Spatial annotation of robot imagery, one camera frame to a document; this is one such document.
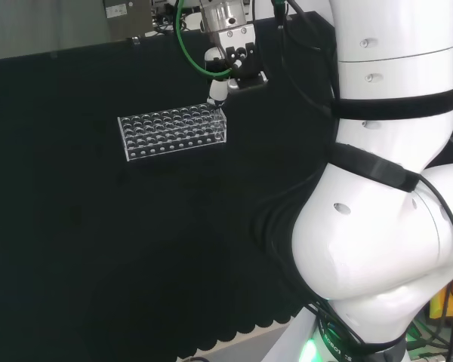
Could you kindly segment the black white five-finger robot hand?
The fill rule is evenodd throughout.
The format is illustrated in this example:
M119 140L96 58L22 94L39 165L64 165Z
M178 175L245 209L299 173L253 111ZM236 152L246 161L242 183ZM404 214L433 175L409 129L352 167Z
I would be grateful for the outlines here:
M268 82L253 24L210 32L209 37L214 46L204 56L205 69L212 73L207 103L220 108L230 94Z

